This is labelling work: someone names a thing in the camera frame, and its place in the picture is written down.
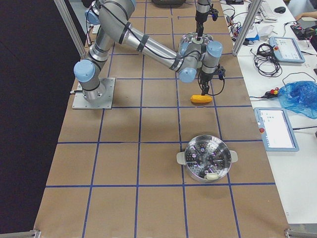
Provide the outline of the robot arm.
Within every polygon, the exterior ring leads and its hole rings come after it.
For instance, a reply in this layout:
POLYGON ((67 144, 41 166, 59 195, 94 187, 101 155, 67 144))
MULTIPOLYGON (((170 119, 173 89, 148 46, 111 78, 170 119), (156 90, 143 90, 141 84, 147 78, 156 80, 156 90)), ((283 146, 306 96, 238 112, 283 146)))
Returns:
POLYGON ((209 15, 217 20, 218 11, 208 0, 196 5, 196 31, 183 36, 179 50, 174 50, 138 31, 129 21, 136 8, 134 0, 96 0, 85 12, 89 23, 100 25, 95 43, 85 58, 76 63, 74 74, 82 88, 82 97, 89 103, 105 102, 110 88, 99 74, 108 60, 113 43, 127 44, 139 53, 149 56, 170 70, 177 72, 182 82, 198 80, 202 95, 209 93, 214 75, 225 78, 225 69, 219 64, 222 44, 204 34, 204 23, 209 15))
POLYGON ((197 40, 200 41, 204 31, 204 23, 207 21, 211 11, 211 3, 209 0, 198 0, 196 4, 196 33, 197 40))

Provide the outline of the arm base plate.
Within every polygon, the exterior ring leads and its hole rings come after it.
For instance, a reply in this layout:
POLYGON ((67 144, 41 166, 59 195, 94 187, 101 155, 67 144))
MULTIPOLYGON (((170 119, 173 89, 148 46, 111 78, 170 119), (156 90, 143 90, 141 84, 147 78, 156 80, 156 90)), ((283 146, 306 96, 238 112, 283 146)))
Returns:
POLYGON ((116 78, 100 78, 100 85, 94 91, 85 91, 78 84, 74 94, 74 110, 111 110, 116 78))

